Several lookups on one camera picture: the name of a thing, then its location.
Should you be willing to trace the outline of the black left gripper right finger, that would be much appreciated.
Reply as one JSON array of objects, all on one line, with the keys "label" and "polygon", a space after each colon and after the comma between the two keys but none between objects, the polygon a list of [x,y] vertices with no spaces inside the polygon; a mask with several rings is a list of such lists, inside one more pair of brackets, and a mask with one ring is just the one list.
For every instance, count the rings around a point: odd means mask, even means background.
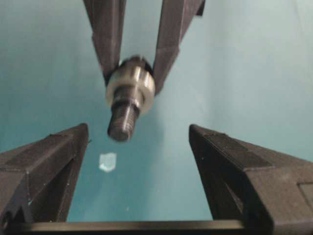
[{"label": "black left gripper right finger", "polygon": [[312,162],[195,124],[189,143],[214,219],[266,235],[312,234]]}]

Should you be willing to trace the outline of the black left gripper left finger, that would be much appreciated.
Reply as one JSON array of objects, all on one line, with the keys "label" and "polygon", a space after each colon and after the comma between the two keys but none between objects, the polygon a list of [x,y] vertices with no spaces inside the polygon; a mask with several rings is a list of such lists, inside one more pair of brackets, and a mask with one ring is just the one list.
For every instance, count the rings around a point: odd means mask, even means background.
[{"label": "black left gripper left finger", "polygon": [[85,123],[0,155],[0,221],[65,222],[89,131]]}]

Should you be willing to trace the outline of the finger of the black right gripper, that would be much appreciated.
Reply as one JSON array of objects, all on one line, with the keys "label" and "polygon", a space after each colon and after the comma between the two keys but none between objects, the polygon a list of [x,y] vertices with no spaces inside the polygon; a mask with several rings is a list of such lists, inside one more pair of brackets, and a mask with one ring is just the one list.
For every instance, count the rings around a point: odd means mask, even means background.
[{"label": "finger of the black right gripper", "polygon": [[125,0],[84,0],[92,41],[104,77],[109,83],[120,61]]},{"label": "finger of the black right gripper", "polygon": [[178,54],[179,46],[195,16],[202,16],[204,0],[164,0],[159,21],[153,78],[159,94]]}]

